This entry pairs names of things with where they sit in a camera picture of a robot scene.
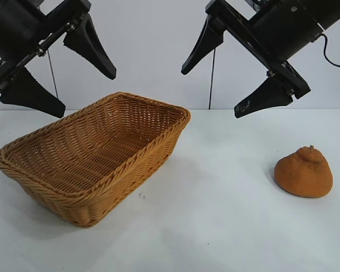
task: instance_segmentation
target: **screw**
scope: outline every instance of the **screw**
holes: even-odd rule
[[[75,26],[71,23],[66,23],[67,31],[75,30]]]
[[[267,77],[271,78],[274,77],[275,73],[271,70],[267,71]]]
[[[41,48],[38,48],[38,51],[36,52],[36,54],[39,56],[39,57],[43,57],[46,55],[46,52],[41,49]]]

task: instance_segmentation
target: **white backdrop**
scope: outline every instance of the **white backdrop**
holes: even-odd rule
[[[244,0],[228,0],[250,18],[254,11]],[[45,1],[47,13],[61,0]],[[117,68],[112,81],[62,45],[51,47],[59,98],[67,109],[79,109],[117,91],[132,92],[189,109],[206,109],[209,103],[213,54],[187,76],[180,73],[206,18],[209,0],[92,1],[91,15],[97,33]],[[340,22],[327,32],[329,56],[340,63]],[[324,41],[308,45],[290,62],[308,81],[312,92],[289,108],[340,108],[340,69],[322,56]],[[28,68],[54,93],[48,58],[36,58]],[[212,108],[233,108],[265,79],[265,68],[231,35],[216,51]],[[2,105],[0,109],[13,109]]]

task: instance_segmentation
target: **basket rim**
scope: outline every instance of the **basket rim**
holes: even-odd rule
[[[30,139],[37,137],[39,135],[45,134],[47,131],[55,131],[62,127],[67,122],[73,122],[77,118],[83,117],[83,115],[92,112],[94,109],[99,107],[102,103],[111,101],[117,97],[126,97],[131,99],[138,99],[143,100],[148,103],[152,104],[158,104],[159,106],[165,106],[167,108],[172,108],[174,110],[177,110],[182,113],[182,117],[179,118],[178,121],[176,121],[173,125],[171,125],[169,128],[167,128],[163,133],[159,134],[155,139],[153,139],[151,142],[149,142],[146,146],[144,146],[142,149],[140,149],[138,152],[136,152],[133,156],[128,157],[122,164],[120,164],[118,167],[116,167],[111,173],[108,175],[102,177],[99,179],[99,181],[93,185],[91,188],[75,193],[66,193],[60,189],[57,189],[53,187],[51,184],[48,184],[45,180],[42,180],[38,178],[37,176],[31,174],[30,172],[26,171],[23,168],[17,167],[14,163],[12,163],[8,158],[8,152],[15,149],[17,146],[19,146],[24,141],[29,141]],[[5,165],[9,167],[12,171],[15,171],[16,173],[24,176],[26,179],[30,179],[39,187],[41,187],[44,190],[50,191],[50,193],[53,193],[57,196],[61,196],[67,199],[76,199],[76,198],[83,198],[83,196],[100,191],[98,193],[104,193],[106,190],[111,188],[112,185],[115,184],[116,180],[120,180],[122,178],[122,174],[129,170],[129,168],[133,167],[133,165],[138,161],[138,159],[143,158],[151,151],[154,152],[154,147],[156,145],[160,145],[160,142],[162,142],[168,135],[171,134],[174,130],[177,128],[180,128],[180,130],[183,130],[186,126],[186,124],[191,119],[191,113],[180,106],[167,104],[165,102],[157,101],[154,99],[146,98],[143,96],[135,95],[132,93],[127,92],[116,92],[113,94],[110,94],[108,96],[105,96],[104,98],[94,102],[93,104],[90,104],[86,106],[83,109],[80,109],[67,117],[64,117],[60,120],[54,121],[51,124],[48,124],[40,129],[37,129],[27,135],[24,135],[8,144],[3,146],[0,149],[0,165]]]

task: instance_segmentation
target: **woven basket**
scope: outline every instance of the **woven basket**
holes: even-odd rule
[[[164,164],[189,121],[184,108],[115,93],[4,146],[0,170],[65,220],[92,227]]]

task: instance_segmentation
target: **wicker basket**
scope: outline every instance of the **wicker basket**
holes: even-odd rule
[[[181,107],[115,93],[7,144],[0,170],[65,220],[92,227],[164,164]]]

